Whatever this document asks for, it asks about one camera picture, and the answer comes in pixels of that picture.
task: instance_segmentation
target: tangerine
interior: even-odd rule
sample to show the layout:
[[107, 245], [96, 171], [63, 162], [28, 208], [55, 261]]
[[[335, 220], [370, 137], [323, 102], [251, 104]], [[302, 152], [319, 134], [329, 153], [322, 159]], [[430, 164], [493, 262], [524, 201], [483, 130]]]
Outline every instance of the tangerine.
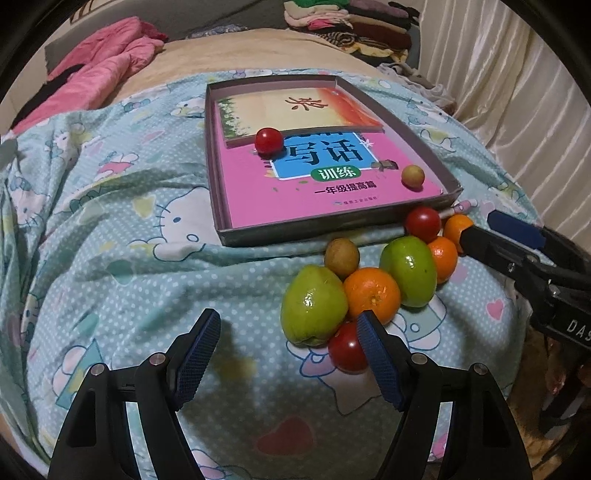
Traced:
[[449, 217], [443, 227], [443, 236], [455, 244], [456, 250], [460, 254], [464, 253], [460, 245], [460, 236], [466, 228], [472, 225], [474, 225], [474, 222], [469, 217], [458, 213]]
[[373, 310], [385, 325], [400, 308], [400, 289], [390, 274], [380, 268], [365, 267], [354, 271], [343, 282], [349, 315], [356, 319], [365, 310]]
[[457, 266], [456, 246], [450, 239], [438, 236], [429, 244], [429, 248], [437, 269], [437, 283], [448, 281]]

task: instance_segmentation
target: light blue bedsheet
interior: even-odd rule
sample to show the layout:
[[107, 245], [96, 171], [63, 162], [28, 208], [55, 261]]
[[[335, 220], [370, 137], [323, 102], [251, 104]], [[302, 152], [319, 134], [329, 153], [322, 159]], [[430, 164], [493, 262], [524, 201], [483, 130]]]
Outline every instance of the light blue bedsheet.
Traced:
[[[180, 421], [208, 479], [369, 479], [399, 415], [371, 373], [345, 375], [326, 349], [286, 344], [282, 294], [320, 264], [326, 239], [259, 248], [220, 246], [204, 159], [206, 84], [318, 70], [205, 73], [92, 112], [58, 115], [5, 142], [0, 160], [0, 405], [48, 461], [85, 372], [96, 362], [137, 365], [165, 351], [206, 307], [222, 338]], [[535, 221], [523, 191], [461, 124], [398, 84], [341, 72], [412, 129], [478, 199]], [[400, 227], [351, 233], [363, 266], [378, 265]], [[524, 315], [512, 285], [470, 258], [419, 313], [388, 325], [414, 351], [467, 368], [487, 364], [508, 392]], [[130, 425], [144, 478], [154, 473], [137, 410]], [[450, 406], [431, 459], [440, 458]]]

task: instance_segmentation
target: red cherry tomato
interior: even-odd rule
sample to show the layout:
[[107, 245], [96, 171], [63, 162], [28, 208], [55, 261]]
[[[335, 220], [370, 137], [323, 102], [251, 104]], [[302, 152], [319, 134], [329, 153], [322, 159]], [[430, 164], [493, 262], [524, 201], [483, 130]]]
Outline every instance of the red cherry tomato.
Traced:
[[441, 230], [441, 219], [436, 210], [430, 207], [417, 207], [407, 215], [404, 228], [409, 235], [419, 237], [429, 244], [437, 238]]
[[329, 356], [333, 365], [346, 374], [360, 374], [368, 361], [357, 339], [357, 322], [341, 325], [329, 340]]
[[283, 150], [283, 134], [275, 128], [261, 128], [255, 136], [255, 149], [259, 155], [273, 155]]

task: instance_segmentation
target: pink heart print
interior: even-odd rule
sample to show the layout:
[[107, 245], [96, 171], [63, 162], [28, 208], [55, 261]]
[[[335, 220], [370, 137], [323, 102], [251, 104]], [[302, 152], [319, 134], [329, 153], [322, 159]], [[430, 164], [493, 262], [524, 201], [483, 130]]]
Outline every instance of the pink heart print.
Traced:
[[503, 304], [501, 299], [496, 299], [495, 301], [490, 301], [486, 304], [486, 311], [488, 312], [488, 315], [490, 315], [493, 320], [497, 320], [498, 322], [501, 321], [504, 308], [505, 304]]
[[256, 441], [256, 449], [267, 455], [301, 455], [312, 450], [314, 435], [307, 422], [300, 417], [289, 417], [273, 431]]

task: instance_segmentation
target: pink jacket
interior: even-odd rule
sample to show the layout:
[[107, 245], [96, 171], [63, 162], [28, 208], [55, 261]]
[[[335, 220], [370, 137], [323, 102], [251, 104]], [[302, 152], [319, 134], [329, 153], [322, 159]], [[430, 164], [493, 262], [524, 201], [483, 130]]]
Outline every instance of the pink jacket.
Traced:
[[85, 66], [22, 120], [14, 133], [19, 135], [58, 113], [99, 108], [120, 81], [152, 61], [163, 49], [166, 38], [138, 17], [125, 18], [93, 33], [61, 61], [48, 80], [76, 64]]

